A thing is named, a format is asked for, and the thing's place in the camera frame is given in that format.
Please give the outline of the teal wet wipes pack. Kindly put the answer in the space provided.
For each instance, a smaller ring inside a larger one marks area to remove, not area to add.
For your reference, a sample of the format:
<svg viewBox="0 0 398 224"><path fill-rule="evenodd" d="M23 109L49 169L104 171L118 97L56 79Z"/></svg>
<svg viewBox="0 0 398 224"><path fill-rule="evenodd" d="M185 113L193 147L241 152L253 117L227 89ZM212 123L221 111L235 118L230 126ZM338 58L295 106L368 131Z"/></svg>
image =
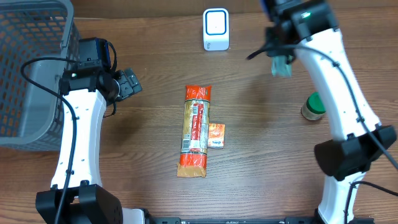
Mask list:
<svg viewBox="0 0 398 224"><path fill-rule="evenodd" d="M280 55L272 58L271 73L274 77L291 77L293 56Z"/></svg>

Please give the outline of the green lid jar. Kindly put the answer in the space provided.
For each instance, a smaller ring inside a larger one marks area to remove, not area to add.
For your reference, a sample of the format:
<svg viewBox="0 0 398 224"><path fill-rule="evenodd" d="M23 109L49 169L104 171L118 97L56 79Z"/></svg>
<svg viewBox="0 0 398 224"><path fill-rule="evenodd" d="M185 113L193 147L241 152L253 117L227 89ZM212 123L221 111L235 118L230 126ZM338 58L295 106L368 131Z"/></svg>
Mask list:
<svg viewBox="0 0 398 224"><path fill-rule="evenodd" d="M310 121L321 119L325 113L326 110L318 92L312 93L301 107L302 116Z"/></svg>

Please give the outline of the red orange snack bag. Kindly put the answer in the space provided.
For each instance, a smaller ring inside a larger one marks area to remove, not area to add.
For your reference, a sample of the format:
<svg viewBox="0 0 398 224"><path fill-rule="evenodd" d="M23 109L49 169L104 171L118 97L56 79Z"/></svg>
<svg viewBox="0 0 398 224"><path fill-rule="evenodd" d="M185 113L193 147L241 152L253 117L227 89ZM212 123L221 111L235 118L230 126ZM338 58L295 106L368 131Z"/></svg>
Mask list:
<svg viewBox="0 0 398 224"><path fill-rule="evenodd" d="M178 177L205 177L211 86L187 85Z"/></svg>

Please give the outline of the orange tissue pack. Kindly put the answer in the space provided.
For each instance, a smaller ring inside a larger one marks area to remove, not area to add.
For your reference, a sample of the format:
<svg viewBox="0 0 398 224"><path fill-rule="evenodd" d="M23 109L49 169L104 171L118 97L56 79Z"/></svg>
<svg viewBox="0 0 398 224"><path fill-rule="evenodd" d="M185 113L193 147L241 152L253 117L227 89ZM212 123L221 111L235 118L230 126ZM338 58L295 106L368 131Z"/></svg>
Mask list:
<svg viewBox="0 0 398 224"><path fill-rule="evenodd" d="M209 124L208 132L208 147L212 149L223 149L224 148L224 124Z"/></svg>

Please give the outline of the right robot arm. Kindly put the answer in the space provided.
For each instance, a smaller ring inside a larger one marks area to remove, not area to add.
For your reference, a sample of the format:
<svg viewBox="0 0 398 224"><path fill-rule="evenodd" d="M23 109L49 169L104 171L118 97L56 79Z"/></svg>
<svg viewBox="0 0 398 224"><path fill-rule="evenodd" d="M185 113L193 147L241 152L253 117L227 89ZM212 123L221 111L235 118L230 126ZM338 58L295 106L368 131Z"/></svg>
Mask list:
<svg viewBox="0 0 398 224"><path fill-rule="evenodd" d="M316 223L359 223L356 193L372 162L388 155L397 134L382 125L366 101L349 64L338 21L326 1L263 1L273 23L261 52L299 60L325 107L332 138L314 153L325 174Z"/></svg>

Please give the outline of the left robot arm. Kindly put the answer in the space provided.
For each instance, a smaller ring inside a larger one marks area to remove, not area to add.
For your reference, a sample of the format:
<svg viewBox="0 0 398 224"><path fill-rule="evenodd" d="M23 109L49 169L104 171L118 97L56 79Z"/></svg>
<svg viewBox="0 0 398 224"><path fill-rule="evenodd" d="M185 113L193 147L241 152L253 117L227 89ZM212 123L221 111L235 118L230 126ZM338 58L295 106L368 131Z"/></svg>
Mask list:
<svg viewBox="0 0 398 224"><path fill-rule="evenodd" d="M78 60L59 81L63 133L50 190L36 195L46 223L150 223L142 208L124 208L102 186L100 135L107 106L142 91L134 72L117 68L112 43L100 38L79 41Z"/></svg>

